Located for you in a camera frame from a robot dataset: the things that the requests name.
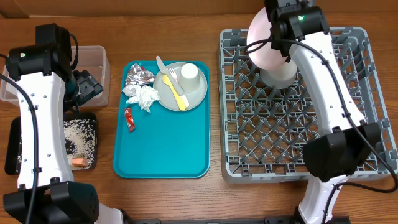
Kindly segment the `white tissue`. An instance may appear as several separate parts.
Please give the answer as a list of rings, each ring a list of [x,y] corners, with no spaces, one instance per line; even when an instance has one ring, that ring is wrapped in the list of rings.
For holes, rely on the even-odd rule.
[[[127,85],[122,92],[128,97],[126,104],[137,103],[142,110],[151,113],[151,106],[155,101],[160,100],[159,92],[148,85]]]

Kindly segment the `white rice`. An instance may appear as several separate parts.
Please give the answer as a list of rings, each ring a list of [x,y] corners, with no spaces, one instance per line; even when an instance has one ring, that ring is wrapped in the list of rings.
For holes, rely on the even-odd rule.
[[[71,170],[89,170],[96,165],[97,122],[94,119],[65,120],[64,134],[67,159]],[[87,167],[75,167],[73,158],[88,159]]]

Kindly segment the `aluminium foil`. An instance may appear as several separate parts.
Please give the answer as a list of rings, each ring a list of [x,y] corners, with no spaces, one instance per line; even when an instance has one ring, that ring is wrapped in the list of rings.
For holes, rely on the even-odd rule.
[[[154,83],[155,75],[146,70],[142,65],[133,64],[125,78],[125,85],[150,85]]]

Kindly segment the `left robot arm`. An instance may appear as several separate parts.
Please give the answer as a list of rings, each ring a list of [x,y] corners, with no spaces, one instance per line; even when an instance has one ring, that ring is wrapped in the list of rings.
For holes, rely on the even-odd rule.
[[[17,191],[3,196],[5,211],[21,223],[130,223],[109,208],[90,184],[75,182],[65,145],[63,115],[103,91],[78,71],[78,42],[65,28],[44,24],[35,44],[5,56],[3,80],[18,91],[22,164]]]

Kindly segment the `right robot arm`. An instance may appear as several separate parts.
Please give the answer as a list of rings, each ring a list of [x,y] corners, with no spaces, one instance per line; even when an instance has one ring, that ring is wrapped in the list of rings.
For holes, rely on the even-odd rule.
[[[367,123],[353,103],[333,53],[323,11],[308,1],[265,1],[271,47],[293,60],[315,108],[319,138],[302,150],[311,173],[296,216],[301,223],[326,223],[338,192],[381,140],[377,123]]]

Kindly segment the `white round plate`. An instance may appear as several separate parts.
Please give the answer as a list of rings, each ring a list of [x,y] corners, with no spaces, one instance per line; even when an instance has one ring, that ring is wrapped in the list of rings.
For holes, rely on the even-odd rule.
[[[268,39],[270,36],[271,23],[268,20],[267,11],[263,7],[255,15],[249,26],[246,42],[249,45],[258,40]],[[279,69],[286,61],[286,57],[282,57],[279,50],[271,49],[270,42],[257,51],[250,53],[249,58],[253,64],[264,70]]]

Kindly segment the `orange food cube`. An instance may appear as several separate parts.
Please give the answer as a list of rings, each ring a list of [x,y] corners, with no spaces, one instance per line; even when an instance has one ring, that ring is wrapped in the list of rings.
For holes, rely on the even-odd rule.
[[[88,166],[88,159],[85,158],[73,158],[71,163],[75,167],[87,167]]]

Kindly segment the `grey bowl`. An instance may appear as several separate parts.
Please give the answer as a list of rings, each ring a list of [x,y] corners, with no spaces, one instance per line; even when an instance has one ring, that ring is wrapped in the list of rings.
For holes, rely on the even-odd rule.
[[[288,88],[297,76],[297,66],[292,60],[276,70],[260,70],[260,78],[267,85],[276,89]]]

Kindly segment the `white paper cup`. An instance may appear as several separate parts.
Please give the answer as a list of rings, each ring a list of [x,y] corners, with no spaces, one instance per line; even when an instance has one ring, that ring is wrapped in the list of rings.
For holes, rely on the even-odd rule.
[[[192,63],[186,63],[181,67],[178,82],[184,92],[193,93],[199,89],[200,76],[198,67]]]

